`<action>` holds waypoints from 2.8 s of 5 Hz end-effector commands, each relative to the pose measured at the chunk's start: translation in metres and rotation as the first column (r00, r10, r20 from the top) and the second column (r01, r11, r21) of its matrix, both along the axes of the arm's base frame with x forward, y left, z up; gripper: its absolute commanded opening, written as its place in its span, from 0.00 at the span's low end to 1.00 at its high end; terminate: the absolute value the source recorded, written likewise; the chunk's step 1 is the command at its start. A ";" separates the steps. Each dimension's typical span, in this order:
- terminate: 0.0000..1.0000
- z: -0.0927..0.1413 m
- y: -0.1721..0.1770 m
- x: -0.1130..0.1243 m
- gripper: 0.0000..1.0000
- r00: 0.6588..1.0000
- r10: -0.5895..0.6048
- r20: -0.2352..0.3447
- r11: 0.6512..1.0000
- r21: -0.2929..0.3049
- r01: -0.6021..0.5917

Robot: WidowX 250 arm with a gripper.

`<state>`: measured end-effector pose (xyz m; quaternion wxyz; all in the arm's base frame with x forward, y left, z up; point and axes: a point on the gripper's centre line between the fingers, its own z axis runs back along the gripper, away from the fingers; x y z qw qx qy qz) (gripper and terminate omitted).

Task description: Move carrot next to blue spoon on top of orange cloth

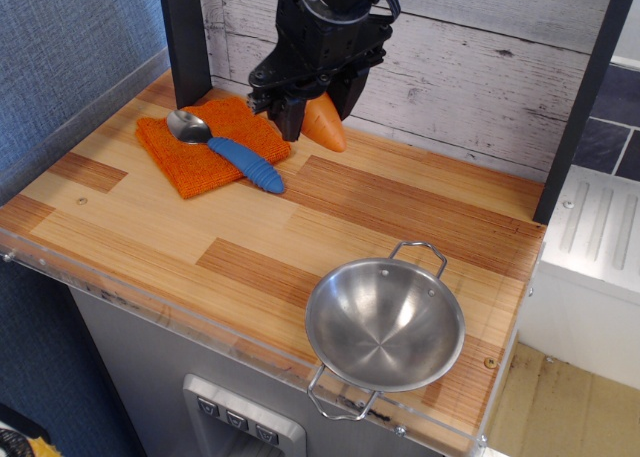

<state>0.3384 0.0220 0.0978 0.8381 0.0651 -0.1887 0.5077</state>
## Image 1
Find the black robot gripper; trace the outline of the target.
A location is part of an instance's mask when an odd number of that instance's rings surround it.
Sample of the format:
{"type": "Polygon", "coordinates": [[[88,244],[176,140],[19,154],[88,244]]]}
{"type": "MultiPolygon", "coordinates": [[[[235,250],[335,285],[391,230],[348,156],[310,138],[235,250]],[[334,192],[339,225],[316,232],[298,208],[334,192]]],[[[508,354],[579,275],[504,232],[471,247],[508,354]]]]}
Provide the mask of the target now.
{"type": "Polygon", "coordinates": [[[276,46],[249,76],[253,110],[287,142],[300,136],[306,101],[323,93],[345,120],[400,12],[399,0],[278,0],[276,46]]]}

